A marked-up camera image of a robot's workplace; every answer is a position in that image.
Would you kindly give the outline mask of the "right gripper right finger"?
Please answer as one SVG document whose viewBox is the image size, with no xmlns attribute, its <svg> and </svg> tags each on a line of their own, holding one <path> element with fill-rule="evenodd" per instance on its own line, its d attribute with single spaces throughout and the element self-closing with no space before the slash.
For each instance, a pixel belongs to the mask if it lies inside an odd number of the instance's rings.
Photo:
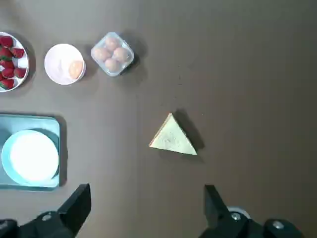
<svg viewBox="0 0 317 238">
<path fill-rule="evenodd" d="M 214 185 L 204 187 L 204 214 L 208 222 L 201 238 L 303 238 L 303 233 L 284 219 L 259 224 L 242 209 L 229 209 Z"/>
</svg>

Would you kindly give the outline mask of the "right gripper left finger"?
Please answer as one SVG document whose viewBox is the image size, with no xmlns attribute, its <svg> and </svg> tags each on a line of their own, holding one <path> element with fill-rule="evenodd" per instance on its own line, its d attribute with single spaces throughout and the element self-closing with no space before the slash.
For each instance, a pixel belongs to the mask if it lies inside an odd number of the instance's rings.
<svg viewBox="0 0 317 238">
<path fill-rule="evenodd" d="M 81 184 L 56 210 L 40 214 L 24 225 L 16 220 L 0 221 L 2 238 L 74 238 L 91 212 L 90 185 Z"/>
</svg>

